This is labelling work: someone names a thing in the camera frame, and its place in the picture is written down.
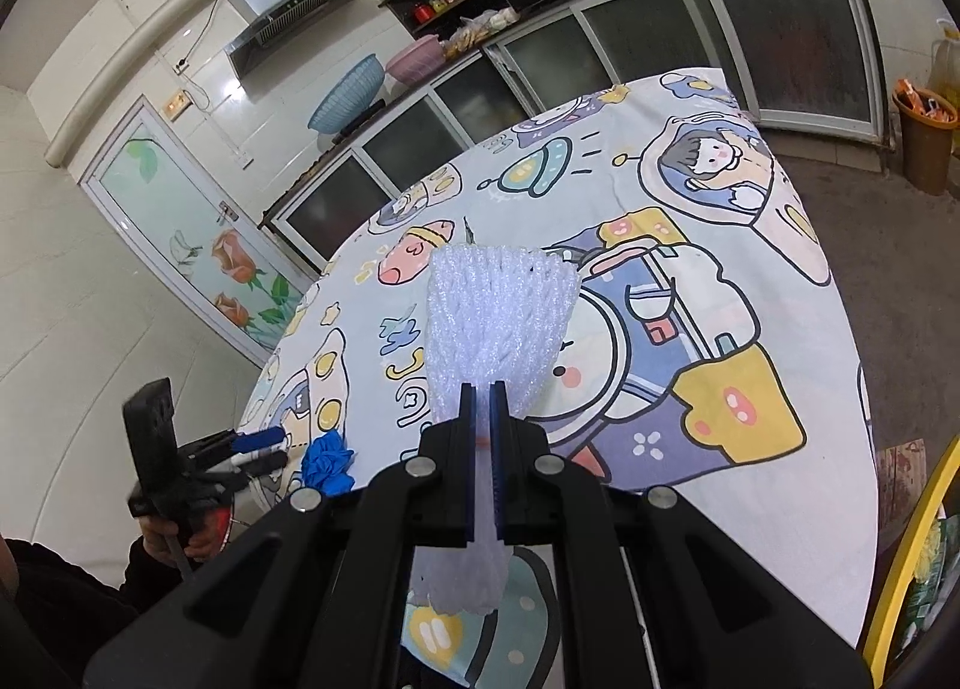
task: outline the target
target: gray floor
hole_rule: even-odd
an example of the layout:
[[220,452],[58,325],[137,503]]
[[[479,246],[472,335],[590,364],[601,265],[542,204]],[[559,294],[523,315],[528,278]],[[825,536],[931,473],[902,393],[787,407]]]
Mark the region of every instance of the gray floor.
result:
[[877,448],[923,438],[932,470],[960,433],[960,202],[882,177],[782,158],[843,297]]

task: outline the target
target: table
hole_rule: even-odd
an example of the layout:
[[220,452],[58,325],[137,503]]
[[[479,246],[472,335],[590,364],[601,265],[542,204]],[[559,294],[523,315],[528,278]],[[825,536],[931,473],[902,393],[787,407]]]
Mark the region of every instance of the table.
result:
[[[877,485],[856,345],[789,177],[718,69],[581,96],[429,174],[347,240],[296,310],[240,430],[280,424],[299,486],[339,432],[363,486],[416,452],[429,257],[544,248],[580,297],[530,418],[611,486],[678,486],[844,638],[872,578]],[[496,616],[407,606],[404,642],[478,687],[559,680],[549,551],[518,548]],[[624,658],[635,658],[625,654]]]

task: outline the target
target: trash can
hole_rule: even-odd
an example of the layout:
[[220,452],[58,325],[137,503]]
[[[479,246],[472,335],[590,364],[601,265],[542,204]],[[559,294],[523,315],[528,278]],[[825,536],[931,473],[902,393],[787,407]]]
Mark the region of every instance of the trash can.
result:
[[933,91],[925,88],[916,88],[916,91],[920,96],[936,99],[951,117],[947,122],[924,117],[906,106],[896,94],[893,96],[904,132],[904,175],[914,187],[939,196],[947,189],[947,165],[957,127],[957,110]]

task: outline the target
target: silver screw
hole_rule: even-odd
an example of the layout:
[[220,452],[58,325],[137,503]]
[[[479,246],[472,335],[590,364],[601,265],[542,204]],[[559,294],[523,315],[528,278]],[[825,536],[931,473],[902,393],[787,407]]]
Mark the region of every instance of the silver screw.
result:
[[298,488],[290,495],[290,507],[301,513],[313,510],[323,500],[323,494],[315,488]]
[[437,469],[437,462],[430,457],[413,457],[403,465],[403,469],[411,478],[426,478],[428,475],[433,475],[434,470]]
[[534,469],[541,475],[557,475],[563,472],[563,459],[554,454],[544,454],[536,458]]
[[654,486],[647,492],[647,502],[660,510],[670,510],[677,503],[677,492],[669,486]]

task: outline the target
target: blue cloth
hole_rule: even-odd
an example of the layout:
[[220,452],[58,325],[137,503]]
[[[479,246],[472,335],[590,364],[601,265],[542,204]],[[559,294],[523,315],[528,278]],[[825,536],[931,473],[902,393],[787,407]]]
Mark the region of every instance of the blue cloth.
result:
[[347,467],[353,463],[353,452],[344,446],[339,432],[327,432],[310,443],[301,462],[304,486],[316,488],[328,497],[346,494],[353,488]]

